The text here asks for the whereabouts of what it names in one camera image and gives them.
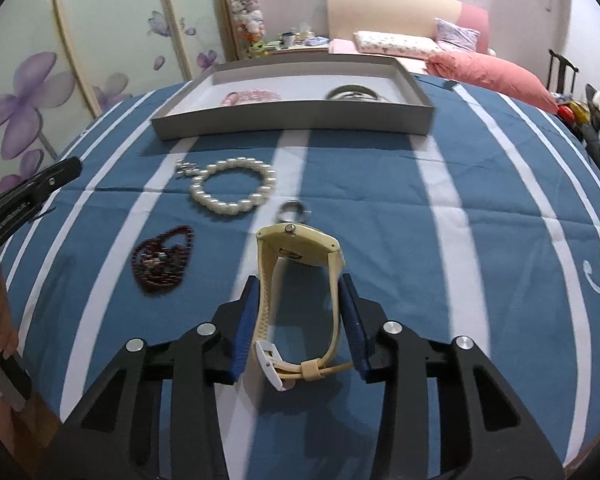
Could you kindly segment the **blue white striped bedsheet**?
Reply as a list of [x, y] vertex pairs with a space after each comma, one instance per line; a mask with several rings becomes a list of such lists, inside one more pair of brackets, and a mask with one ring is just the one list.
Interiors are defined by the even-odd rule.
[[[268, 131], [162, 142], [164, 88], [76, 140], [78, 180], [4, 251], [20, 351], [67, 416], [122, 344], [178, 338], [257, 270], [286, 200], [358, 293], [420, 336], [471, 337], [571, 462], [600, 434], [600, 173], [557, 119], [420, 78], [429, 136]], [[199, 172], [178, 178], [178, 160]]]

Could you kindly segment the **purple patterned pillow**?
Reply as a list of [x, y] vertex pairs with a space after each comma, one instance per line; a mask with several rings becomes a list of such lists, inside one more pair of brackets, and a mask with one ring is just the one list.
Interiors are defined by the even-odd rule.
[[458, 26], [442, 18], [435, 18], [436, 39], [438, 46], [445, 51], [477, 52], [480, 40], [478, 30]]

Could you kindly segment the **salmon folded quilt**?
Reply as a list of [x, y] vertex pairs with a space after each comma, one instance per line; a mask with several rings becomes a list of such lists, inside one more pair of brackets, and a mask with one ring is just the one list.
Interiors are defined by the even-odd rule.
[[500, 92], [544, 112], [556, 114], [554, 96], [534, 73], [496, 56], [466, 51], [440, 51], [426, 59], [429, 75]]

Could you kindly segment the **cream yellow wristwatch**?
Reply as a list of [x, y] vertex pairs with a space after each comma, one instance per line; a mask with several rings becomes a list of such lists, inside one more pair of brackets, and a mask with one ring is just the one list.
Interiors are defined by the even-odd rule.
[[[252, 336], [252, 353], [263, 375], [279, 392], [294, 388], [297, 382], [317, 382], [350, 370], [352, 362], [335, 361], [340, 345], [339, 280], [346, 262], [336, 237], [298, 222], [271, 224], [256, 234], [259, 278], [259, 307]], [[283, 284], [280, 269], [291, 266], [304, 274], [289, 295], [289, 312], [282, 308]], [[310, 356], [299, 363], [283, 358], [272, 341], [271, 328], [278, 318], [304, 321], [315, 311], [310, 301], [322, 286], [311, 278], [323, 275], [329, 292], [332, 329], [328, 346], [320, 356]]]

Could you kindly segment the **grey shallow cardboard tray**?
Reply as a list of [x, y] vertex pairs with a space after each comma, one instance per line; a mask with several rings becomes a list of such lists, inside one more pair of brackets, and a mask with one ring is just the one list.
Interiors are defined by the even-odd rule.
[[151, 123], [163, 141], [315, 129], [426, 136], [435, 110], [394, 58], [286, 54], [214, 66], [168, 99]]

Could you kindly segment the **floral sliding wardrobe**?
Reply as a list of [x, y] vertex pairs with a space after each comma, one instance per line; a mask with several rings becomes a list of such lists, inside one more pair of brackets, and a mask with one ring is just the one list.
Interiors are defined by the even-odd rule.
[[0, 0], [0, 192], [97, 116], [225, 58], [220, 0]]

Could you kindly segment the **plush toy tower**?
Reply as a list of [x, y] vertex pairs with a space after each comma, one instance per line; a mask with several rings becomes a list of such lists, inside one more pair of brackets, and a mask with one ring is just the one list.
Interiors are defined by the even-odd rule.
[[260, 0], [230, 0], [230, 15], [238, 58], [262, 55], [266, 30]]

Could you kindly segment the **pink nightstand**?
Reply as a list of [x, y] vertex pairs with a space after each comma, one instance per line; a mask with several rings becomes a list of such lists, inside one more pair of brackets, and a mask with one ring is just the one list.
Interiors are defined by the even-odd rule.
[[328, 44], [322, 44], [321, 46], [292, 46], [289, 48], [276, 47], [273, 49], [266, 50], [268, 55], [283, 55], [283, 54], [314, 54], [314, 53], [328, 53]]

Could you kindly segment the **pink bed with headboard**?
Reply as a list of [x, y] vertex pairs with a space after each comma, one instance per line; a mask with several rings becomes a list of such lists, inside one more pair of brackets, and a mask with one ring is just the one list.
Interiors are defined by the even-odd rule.
[[[353, 35], [359, 30], [391, 32], [436, 39], [435, 18], [480, 32], [477, 53], [498, 56], [490, 49], [489, 13], [460, 0], [326, 0], [329, 52], [332, 54], [367, 54], [358, 52]], [[426, 60], [397, 58], [416, 74], [428, 74]]]

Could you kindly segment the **dark wooden chair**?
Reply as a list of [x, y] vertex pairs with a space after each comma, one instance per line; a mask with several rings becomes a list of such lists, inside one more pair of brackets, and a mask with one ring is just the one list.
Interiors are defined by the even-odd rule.
[[[579, 69], [577, 66], [572, 64], [568, 58], [565, 58], [562, 54], [555, 52], [553, 49], [548, 50], [548, 53], [550, 54], [550, 65], [548, 66], [546, 88], [550, 88], [550, 82], [552, 81], [553, 77], [554, 63], [557, 62], [558, 66], [557, 75], [555, 78], [555, 92], [559, 94], [573, 94]], [[571, 70], [571, 84], [569, 91], [566, 91], [567, 70]]]

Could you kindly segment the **floral white pillow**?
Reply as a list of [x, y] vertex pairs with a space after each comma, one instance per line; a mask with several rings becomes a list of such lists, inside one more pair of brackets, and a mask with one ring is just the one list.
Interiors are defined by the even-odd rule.
[[442, 51], [434, 40], [422, 36], [359, 30], [353, 38], [358, 52], [367, 54], [426, 60], [429, 55]]

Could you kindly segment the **white mug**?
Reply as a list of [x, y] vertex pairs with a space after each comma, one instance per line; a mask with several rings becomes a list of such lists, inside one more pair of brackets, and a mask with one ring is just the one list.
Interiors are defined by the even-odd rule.
[[284, 49], [289, 49], [296, 43], [296, 34], [294, 32], [283, 32], [279, 36], [280, 46]]

